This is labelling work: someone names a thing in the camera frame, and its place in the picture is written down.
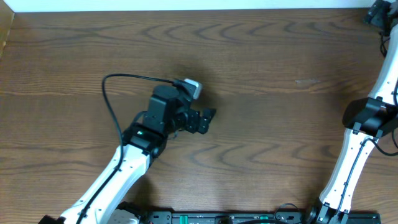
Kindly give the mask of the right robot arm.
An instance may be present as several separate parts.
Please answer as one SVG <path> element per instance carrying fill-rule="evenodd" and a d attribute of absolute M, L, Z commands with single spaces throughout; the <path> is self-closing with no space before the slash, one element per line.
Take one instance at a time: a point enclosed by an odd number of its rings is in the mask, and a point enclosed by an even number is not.
<path fill-rule="evenodd" d="M 381 30 L 384 62 L 369 95 L 346 108 L 341 153 L 318 203 L 302 223 L 347 223 L 353 193 L 370 153 L 379 148 L 380 138 L 397 129 L 397 1 L 375 1 L 364 21 Z"/>

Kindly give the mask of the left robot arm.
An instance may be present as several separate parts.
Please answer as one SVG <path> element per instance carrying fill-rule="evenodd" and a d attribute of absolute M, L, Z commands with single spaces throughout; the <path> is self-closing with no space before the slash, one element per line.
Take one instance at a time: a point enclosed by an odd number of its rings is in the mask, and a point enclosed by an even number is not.
<path fill-rule="evenodd" d="M 179 131 L 205 134 L 216 111 L 191 108 L 201 84 L 186 79 L 154 88 L 149 107 L 136 115 L 122 134 L 122 144 L 86 193 L 58 218 L 41 223 L 139 223 L 139 216 L 118 206 L 133 184 L 164 151 L 169 135 Z"/>

